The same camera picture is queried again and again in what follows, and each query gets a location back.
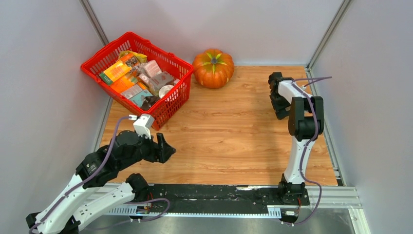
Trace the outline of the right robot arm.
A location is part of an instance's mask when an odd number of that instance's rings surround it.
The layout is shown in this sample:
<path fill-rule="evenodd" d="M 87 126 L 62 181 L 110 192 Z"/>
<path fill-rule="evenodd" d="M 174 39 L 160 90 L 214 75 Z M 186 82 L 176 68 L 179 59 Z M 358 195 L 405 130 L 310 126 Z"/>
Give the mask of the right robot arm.
<path fill-rule="evenodd" d="M 277 198 L 282 204 L 301 203 L 305 184 L 309 181 L 305 176 L 307 162 L 324 129 L 323 98 L 306 92 L 294 79 L 285 78 L 281 72 L 270 74 L 268 84 L 276 117 L 288 119 L 292 137 L 290 159 L 279 182 Z"/>

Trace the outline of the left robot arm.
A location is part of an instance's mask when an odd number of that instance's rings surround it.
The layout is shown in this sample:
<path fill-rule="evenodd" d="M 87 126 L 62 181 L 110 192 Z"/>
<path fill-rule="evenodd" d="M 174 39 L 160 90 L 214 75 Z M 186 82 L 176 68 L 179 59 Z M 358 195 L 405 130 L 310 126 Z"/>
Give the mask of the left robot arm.
<path fill-rule="evenodd" d="M 142 160 L 165 163 L 176 153 L 162 133 L 139 135 L 125 130 L 109 145 L 86 155 L 61 194 L 44 211 L 31 213 L 26 222 L 31 234 L 77 234 L 91 222 L 122 203 L 152 203 L 149 185 L 141 174 L 131 174 L 125 182 L 105 195 L 85 201 L 117 178 L 120 171 Z"/>

